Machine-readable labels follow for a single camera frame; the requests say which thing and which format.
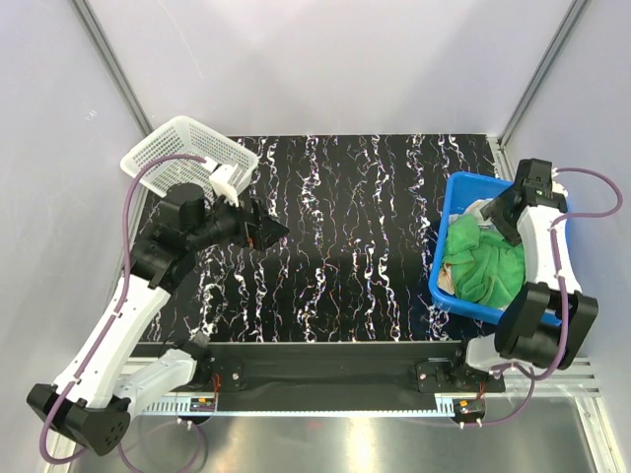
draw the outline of green towel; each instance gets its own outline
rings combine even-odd
[[[499,232],[481,230],[472,215],[453,222],[447,234],[443,264],[452,265],[456,297],[502,307],[524,284],[524,246],[510,246]]]

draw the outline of white wall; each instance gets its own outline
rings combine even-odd
[[[27,406],[105,307],[141,139],[67,0],[10,0],[0,15],[0,470],[34,472]]]
[[[627,198],[622,210],[601,221],[574,224],[573,265],[585,294],[600,314],[585,346],[631,466],[631,2],[592,2],[540,94],[509,143],[511,159],[541,158],[558,167],[578,166],[611,176]],[[605,184],[563,176],[576,210],[611,207]]]
[[[499,134],[571,0],[91,0],[154,125]]]

